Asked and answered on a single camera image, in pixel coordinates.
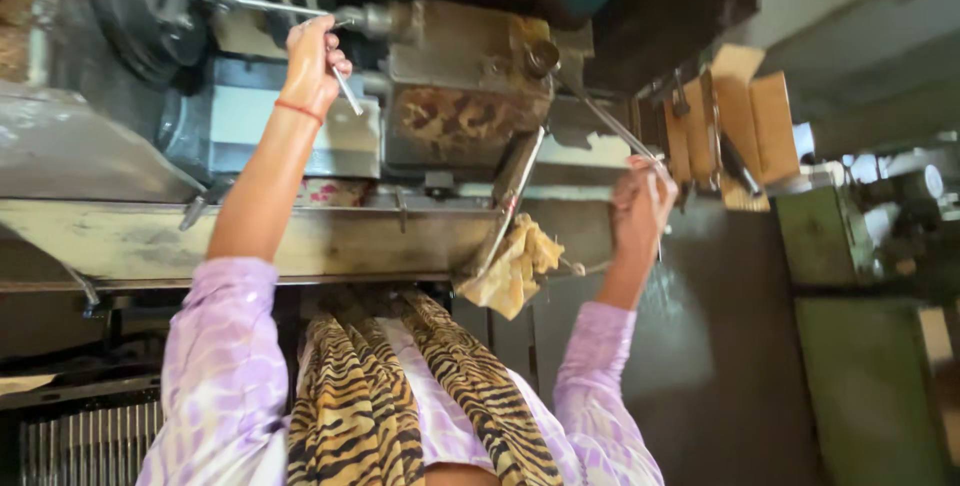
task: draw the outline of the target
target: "woman's right hand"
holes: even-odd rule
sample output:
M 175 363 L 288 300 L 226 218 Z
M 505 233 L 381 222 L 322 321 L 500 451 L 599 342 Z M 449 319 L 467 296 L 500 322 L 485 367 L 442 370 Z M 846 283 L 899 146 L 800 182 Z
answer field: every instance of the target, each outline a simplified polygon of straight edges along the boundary
M 329 33 L 332 15 L 309 19 L 290 29 L 287 35 L 287 80 L 280 90 L 282 102 L 302 108 L 318 117 L 326 117 L 330 105 L 340 93 L 340 85 L 330 68 L 347 78 L 354 65 L 342 50 L 340 39 Z
M 630 157 L 630 172 L 620 178 L 611 200 L 618 258 L 653 260 L 677 192 L 677 183 L 663 165 Z

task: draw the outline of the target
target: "bolt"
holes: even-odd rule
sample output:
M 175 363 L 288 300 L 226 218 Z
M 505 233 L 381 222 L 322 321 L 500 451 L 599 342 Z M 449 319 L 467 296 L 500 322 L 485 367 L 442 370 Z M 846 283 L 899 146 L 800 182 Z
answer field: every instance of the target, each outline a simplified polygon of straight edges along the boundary
M 178 17 L 176 17 L 176 23 L 179 26 L 184 27 L 187 31 L 193 30 L 193 21 L 191 21 L 190 16 L 188 16 L 185 13 L 182 13 Z

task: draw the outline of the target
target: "red thread bracelet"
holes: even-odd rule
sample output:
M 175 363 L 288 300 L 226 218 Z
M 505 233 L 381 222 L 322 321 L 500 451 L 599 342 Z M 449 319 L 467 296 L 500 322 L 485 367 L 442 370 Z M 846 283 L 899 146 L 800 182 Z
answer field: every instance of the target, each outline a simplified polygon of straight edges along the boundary
M 297 106 L 297 105 L 294 105 L 293 103 L 289 103 L 289 102 L 287 102 L 287 101 L 284 101 L 283 99 L 278 99 L 278 100 L 274 101 L 274 102 L 273 102 L 273 105 L 274 105 L 274 106 L 277 106 L 277 107 L 280 107 L 280 108 L 286 108 L 286 109 L 288 109 L 288 110 L 293 110 L 293 111 L 295 111 L 295 112 L 303 113 L 304 115 L 306 115 L 306 116 L 308 116 L 308 117 L 317 119 L 317 122 L 318 122 L 319 124 L 324 124 L 324 117 L 322 117 L 322 116 L 314 113 L 313 111 L 310 111 L 309 109 L 306 109 L 306 108 L 304 108 L 304 107 L 299 107 L 299 106 Z

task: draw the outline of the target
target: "woman's left hand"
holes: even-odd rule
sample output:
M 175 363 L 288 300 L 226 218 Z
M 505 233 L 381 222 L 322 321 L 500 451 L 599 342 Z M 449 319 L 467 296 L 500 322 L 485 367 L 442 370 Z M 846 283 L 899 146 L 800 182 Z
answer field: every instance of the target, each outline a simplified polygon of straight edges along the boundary
M 287 36 L 287 80 L 280 99 L 318 117 L 326 117 L 330 105 L 340 93 L 340 85 L 330 68 L 346 78 L 354 71 L 342 50 L 340 39 L 329 33 L 332 15 L 315 17 L 290 29 Z

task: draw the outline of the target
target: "yellow cloth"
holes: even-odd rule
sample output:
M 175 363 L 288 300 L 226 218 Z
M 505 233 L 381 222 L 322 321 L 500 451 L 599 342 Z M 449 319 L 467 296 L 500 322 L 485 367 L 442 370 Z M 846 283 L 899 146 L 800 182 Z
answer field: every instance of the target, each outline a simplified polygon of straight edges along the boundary
M 458 284 L 457 294 L 512 320 L 540 291 L 534 273 L 556 269 L 563 253 L 564 247 L 550 240 L 529 214 L 518 214 L 513 218 L 513 230 L 504 237 L 489 268 Z

